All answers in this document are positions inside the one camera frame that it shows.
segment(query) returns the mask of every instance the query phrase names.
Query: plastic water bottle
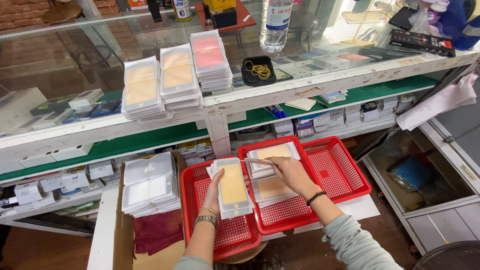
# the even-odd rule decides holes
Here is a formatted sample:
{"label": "plastic water bottle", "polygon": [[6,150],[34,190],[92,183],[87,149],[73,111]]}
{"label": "plastic water bottle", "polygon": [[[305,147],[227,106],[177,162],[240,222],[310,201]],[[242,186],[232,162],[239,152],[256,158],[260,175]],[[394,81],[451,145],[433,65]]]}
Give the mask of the plastic water bottle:
{"label": "plastic water bottle", "polygon": [[260,47],[266,52],[279,52],[287,42],[288,24],[293,0],[264,0]]}

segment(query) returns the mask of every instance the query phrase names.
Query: red mesh basket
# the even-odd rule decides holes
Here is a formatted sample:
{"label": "red mesh basket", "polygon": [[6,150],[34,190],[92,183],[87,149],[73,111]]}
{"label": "red mesh basket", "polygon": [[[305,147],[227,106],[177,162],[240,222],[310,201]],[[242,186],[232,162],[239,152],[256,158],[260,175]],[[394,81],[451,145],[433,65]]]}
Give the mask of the red mesh basket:
{"label": "red mesh basket", "polygon": [[[180,175],[180,192],[187,244],[193,233],[193,224],[205,199],[210,177],[206,167],[212,161],[185,168]],[[230,220],[219,220],[215,233],[213,260],[240,253],[260,244],[260,235],[254,214],[239,216]]]}
{"label": "red mesh basket", "polygon": [[[242,160],[247,157],[247,153],[249,151],[280,145],[288,142],[293,142],[295,144],[295,147],[297,148],[297,151],[301,158],[300,162],[302,163],[305,171],[314,183],[319,184],[313,167],[308,162],[309,159],[303,151],[300,141],[295,136],[287,136],[239,147],[238,156]],[[244,162],[242,162],[242,169],[244,173],[247,172],[247,167],[245,166]],[[251,185],[249,186],[250,197],[255,202],[255,196],[253,195]],[[255,208],[253,209],[253,211],[255,213],[258,230],[262,235],[291,230],[319,220],[317,215],[312,211],[309,206],[307,206],[305,200],[300,196],[288,199],[283,202],[279,202],[277,204],[262,209],[260,209],[258,207],[258,204],[255,203]]]}
{"label": "red mesh basket", "polygon": [[340,138],[331,136],[304,143],[302,146],[320,181],[320,186],[334,203],[372,191],[372,187]]}

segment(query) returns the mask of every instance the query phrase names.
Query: green shelf liner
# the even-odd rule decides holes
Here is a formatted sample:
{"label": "green shelf liner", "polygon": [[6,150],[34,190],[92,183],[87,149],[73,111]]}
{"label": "green shelf liner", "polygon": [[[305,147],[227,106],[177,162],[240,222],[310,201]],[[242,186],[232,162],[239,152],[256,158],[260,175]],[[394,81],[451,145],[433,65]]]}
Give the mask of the green shelf liner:
{"label": "green shelf liner", "polygon": [[92,147],[88,155],[83,157],[52,162],[19,171],[4,173],[0,175],[0,181],[54,170],[56,168],[72,166],[75,164],[88,163],[91,160],[104,159],[111,156],[121,156],[124,153],[135,152],[159,145],[174,144],[178,141],[207,135],[208,131],[206,129],[197,130],[195,122],[192,122],[123,136],[109,141],[102,141],[100,144],[99,142],[95,143],[96,145]]}
{"label": "green shelf liner", "polygon": [[[388,81],[379,84],[369,85],[367,87],[357,87],[348,90],[348,97],[344,101],[337,101],[332,104],[327,104],[321,97],[316,96],[315,98],[321,101],[323,104],[329,108],[338,107],[338,106],[347,106],[350,103],[359,102],[362,100],[375,99],[383,96],[394,95],[397,93],[402,93],[405,91],[410,91],[422,87],[433,86],[438,82],[436,79],[425,77],[422,75],[413,76],[410,78],[405,78],[399,81]],[[280,104],[282,109],[287,113],[289,117],[308,113],[305,110],[300,110],[294,107],[289,107],[284,103]],[[315,104],[310,111],[324,110],[325,108]],[[228,130],[243,128],[251,125],[260,125],[264,122],[273,121],[275,118],[270,116],[263,108],[258,108],[254,110],[247,111],[247,120],[229,123]]]}

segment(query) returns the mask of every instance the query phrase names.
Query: red cloth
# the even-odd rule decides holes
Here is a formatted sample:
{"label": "red cloth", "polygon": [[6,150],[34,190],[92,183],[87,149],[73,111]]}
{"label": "red cloth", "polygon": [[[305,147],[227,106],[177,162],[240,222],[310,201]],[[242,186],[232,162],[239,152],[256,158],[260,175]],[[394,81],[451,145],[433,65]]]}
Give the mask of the red cloth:
{"label": "red cloth", "polygon": [[153,255],[183,240],[181,210],[139,217],[133,220],[135,253]]}

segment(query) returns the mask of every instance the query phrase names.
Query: light green sleeve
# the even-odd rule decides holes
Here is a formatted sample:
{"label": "light green sleeve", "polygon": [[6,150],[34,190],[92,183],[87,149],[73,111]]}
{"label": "light green sleeve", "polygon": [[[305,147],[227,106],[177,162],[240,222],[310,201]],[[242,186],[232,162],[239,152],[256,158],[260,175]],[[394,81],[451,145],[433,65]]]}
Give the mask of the light green sleeve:
{"label": "light green sleeve", "polygon": [[173,270],[212,270],[212,268],[200,257],[183,256]]}
{"label": "light green sleeve", "polygon": [[323,228],[323,242],[330,242],[336,258],[347,270],[403,270],[392,256],[351,216],[343,215]]}

